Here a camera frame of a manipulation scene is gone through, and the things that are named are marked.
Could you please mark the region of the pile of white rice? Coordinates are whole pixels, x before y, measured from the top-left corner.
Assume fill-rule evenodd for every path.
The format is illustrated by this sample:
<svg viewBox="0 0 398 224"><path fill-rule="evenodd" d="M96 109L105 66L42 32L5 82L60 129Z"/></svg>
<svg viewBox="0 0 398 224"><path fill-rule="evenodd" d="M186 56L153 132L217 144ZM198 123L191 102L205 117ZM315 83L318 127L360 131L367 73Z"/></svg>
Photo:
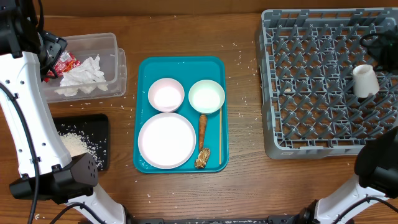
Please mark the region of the pile of white rice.
<svg viewBox="0 0 398 224"><path fill-rule="evenodd" d="M107 137L103 134L95 134L94 131L85 133L83 128L85 124L81 129L75 124L56 125L58 135L72 157L90 153L98 170L107 170L109 167Z"/></svg>

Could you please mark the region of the white plastic cup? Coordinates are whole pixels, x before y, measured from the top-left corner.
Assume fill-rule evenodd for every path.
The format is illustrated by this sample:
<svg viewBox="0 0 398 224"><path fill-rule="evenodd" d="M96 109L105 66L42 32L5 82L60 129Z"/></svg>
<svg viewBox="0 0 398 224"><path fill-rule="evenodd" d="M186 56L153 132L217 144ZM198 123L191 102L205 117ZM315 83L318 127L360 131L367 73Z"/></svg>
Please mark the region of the white plastic cup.
<svg viewBox="0 0 398 224"><path fill-rule="evenodd" d="M367 98L379 91L379 83L372 65L358 65L353 70L353 91L359 98Z"/></svg>

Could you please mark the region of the crumbly granola food piece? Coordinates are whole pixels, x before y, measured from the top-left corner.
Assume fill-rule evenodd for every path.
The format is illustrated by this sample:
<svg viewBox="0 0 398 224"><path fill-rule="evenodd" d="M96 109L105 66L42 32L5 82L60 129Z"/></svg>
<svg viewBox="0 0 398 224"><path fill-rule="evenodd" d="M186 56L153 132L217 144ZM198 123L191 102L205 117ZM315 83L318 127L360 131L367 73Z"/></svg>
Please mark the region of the crumbly granola food piece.
<svg viewBox="0 0 398 224"><path fill-rule="evenodd" d="M210 158L210 150L208 148L203 148L200 152L199 155L197 157L197 159L195 160L195 167L197 169L204 169L207 165L207 162Z"/></svg>

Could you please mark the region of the grey dishwasher rack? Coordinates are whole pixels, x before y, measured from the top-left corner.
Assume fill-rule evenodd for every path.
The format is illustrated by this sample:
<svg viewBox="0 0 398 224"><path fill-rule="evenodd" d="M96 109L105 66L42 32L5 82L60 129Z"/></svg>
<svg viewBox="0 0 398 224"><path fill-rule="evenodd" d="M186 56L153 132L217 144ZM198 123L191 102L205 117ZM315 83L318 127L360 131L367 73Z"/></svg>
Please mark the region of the grey dishwasher rack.
<svg viewBox="0 0 398 224"><path fill-rule="evenodd" d="M396 125L397 73L353 92L352 72L375 65L362 36L397 30L397 9L268 9L256 32L265 152L272 159L352 156Z"/></svg>

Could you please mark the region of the white napkin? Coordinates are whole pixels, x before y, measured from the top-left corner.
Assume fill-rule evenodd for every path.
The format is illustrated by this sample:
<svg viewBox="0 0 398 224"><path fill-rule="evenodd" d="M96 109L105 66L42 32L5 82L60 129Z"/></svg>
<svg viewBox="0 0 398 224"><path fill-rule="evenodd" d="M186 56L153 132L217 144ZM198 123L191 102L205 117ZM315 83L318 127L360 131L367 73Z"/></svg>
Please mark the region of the white napkin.
<svg viewBox="0 0 398 224"><path fill-rule="evenodd" d="M105 82L104 72L100 70L100 57L95 59L89 57L79 66L71 69L69 72L63 74L60 86L73 86L73 88L62 88L55 90L59 95L75 96L78 90L89 94L95 88L102 91L108 91L107 84L97 85L96 83Z"/></svg>

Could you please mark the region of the small pink bowl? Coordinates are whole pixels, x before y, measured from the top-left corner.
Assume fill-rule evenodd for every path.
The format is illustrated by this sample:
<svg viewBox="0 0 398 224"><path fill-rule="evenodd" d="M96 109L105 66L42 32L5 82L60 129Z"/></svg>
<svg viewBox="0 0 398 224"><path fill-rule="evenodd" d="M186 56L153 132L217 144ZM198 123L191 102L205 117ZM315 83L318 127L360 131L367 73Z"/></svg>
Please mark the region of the small pink bowl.
<svg viewBox="0 0 398 224"><path fill-rule="evenodd" d="M183 86L173 78L161 78L148 91L150 105L156 110L168 113L176 111L185 98Z"/></svg>

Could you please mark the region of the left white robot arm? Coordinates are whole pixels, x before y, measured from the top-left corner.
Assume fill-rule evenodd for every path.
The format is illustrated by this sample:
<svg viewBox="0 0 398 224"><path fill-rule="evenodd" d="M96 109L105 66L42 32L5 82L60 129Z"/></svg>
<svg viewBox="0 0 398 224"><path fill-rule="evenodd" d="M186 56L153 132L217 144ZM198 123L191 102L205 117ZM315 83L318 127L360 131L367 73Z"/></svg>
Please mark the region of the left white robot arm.
<svg viewBox="0 0 398 224"><path fill-rule="evenodd" d="M57 78L54 66L66 47L65 39L44 30L41 4L1 2L1 108L20 175L10 191L16 199L74 208L92 223L132 223L100 186L93 157L71 156L55 128L42 81Z"/></svg>

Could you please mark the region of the clear plastic bin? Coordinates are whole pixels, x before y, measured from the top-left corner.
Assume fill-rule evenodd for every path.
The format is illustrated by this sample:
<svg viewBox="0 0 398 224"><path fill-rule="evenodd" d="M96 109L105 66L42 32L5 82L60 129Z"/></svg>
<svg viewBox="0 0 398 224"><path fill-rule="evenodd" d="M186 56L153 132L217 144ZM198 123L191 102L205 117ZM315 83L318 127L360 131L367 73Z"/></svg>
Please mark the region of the clear plastic bin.
<svg viewBox="0 0 398 224"><path fill-rule="evenodd" d="M65 37L65 40L68 43L66 50L71 52L81 63L89 57L95 59L99 55L100 70L104 72L106 81L96 84L107 84L108 91L95 88L89 94L78 90L75 96L59 95L55 90L73 88L73 86L60 86L63 78L61 76L42 83L48 103L92 100L123 96L125 94L127 85L126 56L124 50L118 47L116 36L113 33L74 35Z"/></svg>

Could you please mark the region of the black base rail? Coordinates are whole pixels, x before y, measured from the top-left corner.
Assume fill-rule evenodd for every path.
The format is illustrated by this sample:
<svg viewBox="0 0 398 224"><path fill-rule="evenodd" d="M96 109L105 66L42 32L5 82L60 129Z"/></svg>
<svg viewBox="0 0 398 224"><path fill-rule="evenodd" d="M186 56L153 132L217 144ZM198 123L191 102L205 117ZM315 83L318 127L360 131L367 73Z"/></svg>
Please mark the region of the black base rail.
<svg viewBox="0 0 398 224"><path fill-rule="evenodd" d="M135 219L138 224L291 224L298 215L271 215L266 218L211 218L164 220L163 218Z"/></svg>

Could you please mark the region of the pale green bowl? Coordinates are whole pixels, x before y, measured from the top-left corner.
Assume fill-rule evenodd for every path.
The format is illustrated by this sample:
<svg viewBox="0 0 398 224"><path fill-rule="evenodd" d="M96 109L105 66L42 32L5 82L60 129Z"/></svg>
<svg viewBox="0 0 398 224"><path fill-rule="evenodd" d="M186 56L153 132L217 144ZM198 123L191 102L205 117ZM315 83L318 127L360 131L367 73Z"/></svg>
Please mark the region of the pale green bowl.
<svg viewBox="0 0 398 224"><path fill-rule="evenodd" d="M212 114L223 106L226 94L219 83L213 80L200 80L190 88L188 100L197 112Z"/></svg>

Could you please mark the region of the teal plastic serving tray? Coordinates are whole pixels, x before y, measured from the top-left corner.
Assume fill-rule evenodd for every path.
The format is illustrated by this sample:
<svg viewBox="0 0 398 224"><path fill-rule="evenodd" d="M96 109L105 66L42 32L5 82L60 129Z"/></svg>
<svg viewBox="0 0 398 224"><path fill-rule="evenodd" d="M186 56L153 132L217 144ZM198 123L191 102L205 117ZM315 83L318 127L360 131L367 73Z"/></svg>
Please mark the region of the teal plastic serving tray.
<svg viewBox="0 0 398 224"><path fill-rule="evenodd" d="M138 135L143 124L159 113L153 108L148 100L150 86L161 78L173 78L177 80L185 90L185 98L181 106L174 112L187 118L195 129L197 143L195 150L189 160L183 165L174 169L158 169L148 164L141 156L138 149ZM197 112L189 103L188 93L190 88L200 80L213 80L219 83L224 92L226 91L225 69L223 62L212 56L202 57L151 57L145 59L139 66L136 96L136 123L134 132L134 155L133 161L137 170L147 174L162 173L189 173L199 172L194 165L199 155L198 148L198 129L201 113ZM228 110L227 99L222 106L222 163L219 165L219 112L220 110L206 114L207 125L203 148L208 148L211 152L207 165L202 172L219 172L223 170L229 160L228 146Z"/></svg>

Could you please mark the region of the brown carrot-shaped food piece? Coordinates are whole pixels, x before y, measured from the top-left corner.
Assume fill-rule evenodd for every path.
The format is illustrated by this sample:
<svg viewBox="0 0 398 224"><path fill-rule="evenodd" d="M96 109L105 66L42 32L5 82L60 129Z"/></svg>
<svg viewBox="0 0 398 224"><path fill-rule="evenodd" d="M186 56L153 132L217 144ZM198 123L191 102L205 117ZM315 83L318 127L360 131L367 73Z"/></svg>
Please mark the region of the brown carrot-shaped food piece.
<svg viewBox="0 0 398 224"><path fill-rule="evenodd" d="M200 115L199 119L199 129L198 129L198 148L199 151L203 150L204 140L205 140L205 132L207 125L207 116L205 114Z"/></svg>

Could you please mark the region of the large pink plate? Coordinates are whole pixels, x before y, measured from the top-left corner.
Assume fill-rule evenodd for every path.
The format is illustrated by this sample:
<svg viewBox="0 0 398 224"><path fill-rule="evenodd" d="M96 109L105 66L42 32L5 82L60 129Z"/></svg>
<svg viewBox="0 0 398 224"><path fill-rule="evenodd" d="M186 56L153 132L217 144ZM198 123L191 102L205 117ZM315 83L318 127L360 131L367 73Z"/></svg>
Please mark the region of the large pink plate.
<svg viewBox="0 0 398 224"><path fill-rule="evenodd" d="M148 119L137 140L143 159L158 169L174 169L186 163L196 143L192 124L177 113L159 113Z"/></svg>

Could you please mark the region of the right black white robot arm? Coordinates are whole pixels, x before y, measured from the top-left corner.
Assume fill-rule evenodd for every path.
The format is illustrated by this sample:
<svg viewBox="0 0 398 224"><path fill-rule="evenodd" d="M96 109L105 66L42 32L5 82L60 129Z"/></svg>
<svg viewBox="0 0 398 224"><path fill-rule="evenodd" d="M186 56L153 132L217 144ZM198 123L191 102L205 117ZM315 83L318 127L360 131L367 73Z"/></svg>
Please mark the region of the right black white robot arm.
<svg viewBox="0 0 398 224"><path fill-rule="evenodd" d="M366 34L359 43L377 62L376 66L359 65L353 70L354 94L364 98L378 91L376 72L397 70L397 32ZM357 214L377 202L396 211L388 203L390 198L397 198L396 125L362 148L352 178L328 197L314 200L287 223L352 223Z"/></svg>

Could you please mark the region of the wooden chopstick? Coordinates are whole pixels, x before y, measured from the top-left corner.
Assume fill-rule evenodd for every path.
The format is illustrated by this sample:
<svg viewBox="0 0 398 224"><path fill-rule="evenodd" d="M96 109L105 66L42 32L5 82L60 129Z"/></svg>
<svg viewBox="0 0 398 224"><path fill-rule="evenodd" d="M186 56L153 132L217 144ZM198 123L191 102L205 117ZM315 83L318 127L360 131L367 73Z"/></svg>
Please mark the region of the wooden chopstick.
<svg viewBox="0 0 398 224"><path fill-rule="evenodd" d="M219 118L219 159L218 159L218 162L219 162L219 165L221 165L221 163L222 163L222 142L223 142L223 140L222 140L222 132L223 132L223 128L222 128L222 122L223 122L223 112L222 112L222 107L220 108L220 112L219 112L219 116L220 116L220 118Z"/></svg>

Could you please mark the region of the red snack wrapper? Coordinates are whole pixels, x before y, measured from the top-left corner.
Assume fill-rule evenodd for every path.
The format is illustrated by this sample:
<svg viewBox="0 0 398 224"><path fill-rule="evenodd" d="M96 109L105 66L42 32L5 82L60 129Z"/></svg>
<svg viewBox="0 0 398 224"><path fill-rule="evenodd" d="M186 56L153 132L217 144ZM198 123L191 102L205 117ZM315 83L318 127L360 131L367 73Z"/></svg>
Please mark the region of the red snack wrapper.
<svg viewBox="0 0 398 224"><path fill-rule="evenodd" d="M81 62L71 52L66 50L60 55L53 70L55 70L58 77L61 77L64 73L69 72L80 64Z"/></svg>

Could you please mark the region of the black plastic tray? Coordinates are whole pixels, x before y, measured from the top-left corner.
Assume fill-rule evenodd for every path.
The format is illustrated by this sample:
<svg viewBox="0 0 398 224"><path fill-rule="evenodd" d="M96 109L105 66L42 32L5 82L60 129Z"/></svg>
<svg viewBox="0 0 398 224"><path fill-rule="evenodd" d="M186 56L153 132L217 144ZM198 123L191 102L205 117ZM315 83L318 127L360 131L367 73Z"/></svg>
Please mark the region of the black plastic tray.
<svg viewBox="0 0 398 224"><path fill-rule="evenodd" d="M89 114L83 116L69 116L62 118L54 118L53 119L56 125L59 124L75 124L79 129L83 127L85 124L85 128L83 130L85 133L88 131L94 131L95 134L103 134L104 137L107 137L108 140L108 159L110 163L110 133L109 133L109 119L105 114Z"/></svg>

